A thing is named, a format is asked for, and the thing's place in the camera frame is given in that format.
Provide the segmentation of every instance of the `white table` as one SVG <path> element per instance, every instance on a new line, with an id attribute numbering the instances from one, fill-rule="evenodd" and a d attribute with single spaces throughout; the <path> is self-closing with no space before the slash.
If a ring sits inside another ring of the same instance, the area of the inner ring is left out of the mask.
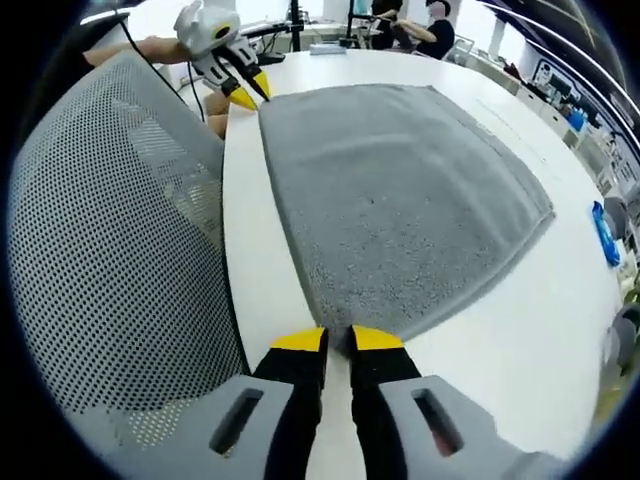
<path id="1" fill-rule="evenodd" d="M 498 83 L 503 88 L 509 90 L 512 95 L 516 95 L 520 88 L 520 81 L 504 71 L 501 65 L 491 61 L 481 55 L 470 52 L 465 67 L 475 70 Z"/>
<path id="2" fill-rule="evenodd" d="M 352 31 L 354 35 L 359 37 L 359 40 L 361 41 L 361 48 L 367 48 L 364 37 L 367 37 L 368 39 L 371 36 L 378 35 L 380 33 L 378 30 L 358 29 L 355 27 Z M 342 23 L 328 22 L 305 25 L 304 30 L 300 32 L 300 50 L 309 50 L 311 45 L 322 43 L 328 39 L 335 41 L 337 38 L 344 37 L 346 33 L 347 26 Z M 264 41 L 269 44 L 273 36 L 274 35 L 265 35 Z M 289 52 L 291 49 L 291 37 L 292 34 L 289 32 L 275 34 L 273 51 L 280 53 Z"/>
<path id="3" fill-rule="evenodd" d="M 491 80 L 429 58 L 301 52 L 266 71 L 274 95 L 367 83 L 433 85 L 536 175 L 557 214 L 547 232 L 496 288 L 406 348 L 423 375 L 441 376 L 489 411 L 507 441 L 571 457 L 590 427 L 605 330 L 621 305 L 590 214 L 602 197 L 562 139 Z M 279 221 L 255 112 L 232 106 L 224 165 L 230 283 L 254 368 L 275 338 L 315 323 Z M 348 367 L 339 357 L 329 359 L 323 398 L 309 478 L 345 478 L 347 464 L 350 478 L 363 478 L 354 457 Z"/>

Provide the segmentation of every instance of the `computer screen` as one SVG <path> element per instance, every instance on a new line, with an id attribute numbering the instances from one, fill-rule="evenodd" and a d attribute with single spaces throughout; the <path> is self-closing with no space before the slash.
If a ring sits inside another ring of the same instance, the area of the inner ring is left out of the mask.
<path id="1" fill-rule="evenodd" d="M 563 97 L 566 97 L 571 93 L 571 85 L 565 83 L 556 75 L 551 75 L 551 80 L 549 80 L 549 85 L 559 91 Z"/>
<path id="2" fill-rule="evenodd" d="M 599 125 L 599 122 L 596 120 L 596 117 L 598 116 L 598 109 L 584 96 L 580 100 L 578 100 L 576 107 L 582 108 L 584 110 L 584 113 L 589 119 L 589 123 L 594 126 L 596 126 L 596 124 Z"/>

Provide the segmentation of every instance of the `person sitting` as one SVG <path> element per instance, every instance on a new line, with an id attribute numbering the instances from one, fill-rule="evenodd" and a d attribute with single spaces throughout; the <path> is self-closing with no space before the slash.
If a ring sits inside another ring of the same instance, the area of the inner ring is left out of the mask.
<path id="1" fill-rule="evenodd" d="M 374 17 L 380 19 L 376 29 L 379 31 L 371 39 L 371 48 L 374 50 L 386 50 L 393 46 L 391 22 L 395 22 L 402 8 L 402 0 L 373 0 L 371 11 Z"/>
<path id="2" fill-rule="evenodd" d="M 421 27 L 409 20 L 398 20 L 396 27 L 402 28 L 411 37 L 418 40 L 415 51 L 442 60 L 455 41 L 455 32 L 447 17 L 451 13 L 451 5 L 446 0 L 425 3 L 431 13 L 433 22 L 428 28 Z"/>

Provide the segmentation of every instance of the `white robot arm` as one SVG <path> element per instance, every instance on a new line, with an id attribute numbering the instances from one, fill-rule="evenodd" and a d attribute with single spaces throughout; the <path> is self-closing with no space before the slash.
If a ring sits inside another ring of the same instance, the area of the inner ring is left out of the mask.
<path id="1" fill-rule="evenodd" d="M 194 0 L 182 9 L 173 29 L 191 53 L 192 64 L 204 76 L 207 86 L 222 91 L 237 105 L 256 110 L 251 95 L 220 59 L 227 60 L 262 98 L 269 101 L 267 76 L 258 66 L 249 41 L 238 34 L 238 14 L 212 3 L 213 0 Z"/>

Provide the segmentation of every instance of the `mesh chair back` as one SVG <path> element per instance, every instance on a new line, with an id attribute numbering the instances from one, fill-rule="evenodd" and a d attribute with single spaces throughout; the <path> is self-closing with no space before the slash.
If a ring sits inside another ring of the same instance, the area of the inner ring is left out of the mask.
<path id="1" fill-rule="evenodd" d="M 14 302 L 44 383 L 102 453 L 164 442 L 247 371 L 228 290 L 223 143 L 122 53 L 34 130 L 10 186 Z"/>

